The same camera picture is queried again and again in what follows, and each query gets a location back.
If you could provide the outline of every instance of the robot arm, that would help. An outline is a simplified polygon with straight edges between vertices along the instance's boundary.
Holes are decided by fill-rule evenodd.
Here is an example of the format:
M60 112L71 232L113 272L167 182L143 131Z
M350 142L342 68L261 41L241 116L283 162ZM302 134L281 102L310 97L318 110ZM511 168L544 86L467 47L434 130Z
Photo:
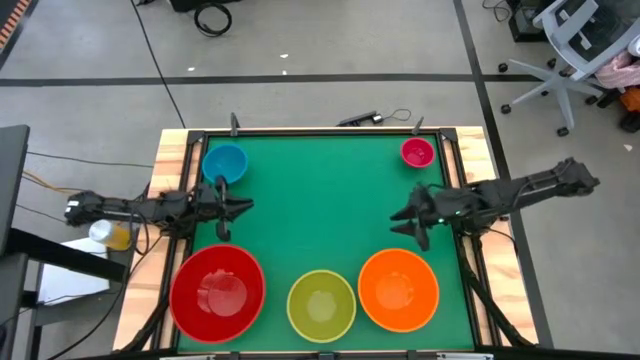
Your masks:
M447 188L432 195L433 185L418 184L409 203L391 216L408 220L391 231L413 236L423 251L429 250L426 229L457 224L467 233L481 233L499 216L555 196L585 196L600 184L582 163L568 158L553 169L514 180L486 180L462 188Z
M253 200L229 194L222 176L215 186L200 184L193 192L168 191L145 200L107 198L92 191L69 197L65 218L71 226L100 219L131 221L158 226L179 238L188 237L196 222L217 219L216 234L223 241L231 239L227 222L232 222L253 207Z

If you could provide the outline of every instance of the wooden table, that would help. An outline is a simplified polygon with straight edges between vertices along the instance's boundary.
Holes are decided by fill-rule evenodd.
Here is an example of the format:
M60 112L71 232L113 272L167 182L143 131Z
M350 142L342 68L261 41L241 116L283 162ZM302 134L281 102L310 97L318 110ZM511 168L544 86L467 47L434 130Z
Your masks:
M180 129L164 130L162 132L149 187L149 197L158 196L163 191L178 189L187 149L188 131ZM456 131L466 180L472 182L494 179L493 162L482 127L457 127ZM449 154L452 149L445 145L445 152ZM196 144L193 148L187 188L191 188L195 184L199 155L200 147L199 144ZM449 169L451 174L456 174L453 161L450 161ZM452 176L451 180L454 186L459 185L457 176ZM498 221L494 224L493 229L511 234L508 222ZM150 238L155 240L158 231L157 229L150 230ZM146 242L144 234L141 234L138 242L142 242L138 246L144 248L144 243ZM469 241L467 241L466 245L469 250ZM522 336L531 342L537 342L529 301L513 243L503 235L489 232L482 237L482 245L493 299ZM136 273L132 276L124 295L120 321L113 343L114 350L122 348L131 341L155 308L160 293L167 249L168 239L162 238L154 250L142 260L143 263L140 264ZM173 274L182 263L183 251L184 241L180 240L175 252ZM138 260L139 255L135 254L133 264ZM478 313L483 343L491 344L486 313L477 297L475 298L475 307ZM160 341L161 347L170 346L172 325L173 319L167 311ZM503 344L508 345L504 335L502 339Z

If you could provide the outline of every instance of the bowl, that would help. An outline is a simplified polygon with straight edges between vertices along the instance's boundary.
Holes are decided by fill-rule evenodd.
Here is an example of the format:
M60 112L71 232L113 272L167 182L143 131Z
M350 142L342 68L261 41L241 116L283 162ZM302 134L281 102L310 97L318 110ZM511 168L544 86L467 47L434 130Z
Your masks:
M238 145L224 144L211 149L202 161L204 177L212 183L219 175L224 176L227 184L232 184L247 171L249 159L247 153Z
M404 249L387 249L367 260L358 278L362 308L376 324L407 333L426 325L438 307L439 288L429 264Z
M295 331L315 343L335 341L356 317L356 297L349 283L329 270L304 274L291 287L287 315Z
M180 267L169 306L184 334L220 344L253 324L264 298L264 274L256 259L241 247L220 244L198 251Z
M436 158L436 151L433 149L433 145L419 137L407 139L402 143L400 150L402 160L414 168L427 167L431 165Z

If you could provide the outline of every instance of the blue bowl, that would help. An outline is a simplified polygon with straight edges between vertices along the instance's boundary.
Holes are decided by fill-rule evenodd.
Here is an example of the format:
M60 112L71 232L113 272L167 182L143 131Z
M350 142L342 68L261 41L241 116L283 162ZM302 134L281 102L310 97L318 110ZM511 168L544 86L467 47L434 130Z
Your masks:
M202 161L204 177L212 183L218 175L224 176L227 184L232 184L247 171L249 159L247 153L233 144L218 145L211 149Z

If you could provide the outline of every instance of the yellow bowl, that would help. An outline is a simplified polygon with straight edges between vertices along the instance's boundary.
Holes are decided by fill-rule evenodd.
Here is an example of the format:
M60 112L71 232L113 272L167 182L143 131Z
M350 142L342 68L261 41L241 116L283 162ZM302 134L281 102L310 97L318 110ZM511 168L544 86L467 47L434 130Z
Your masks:
M303 338L315 343L335 341L353 325L356 296L342 276L329 270L314 270L291 287L287 316Z

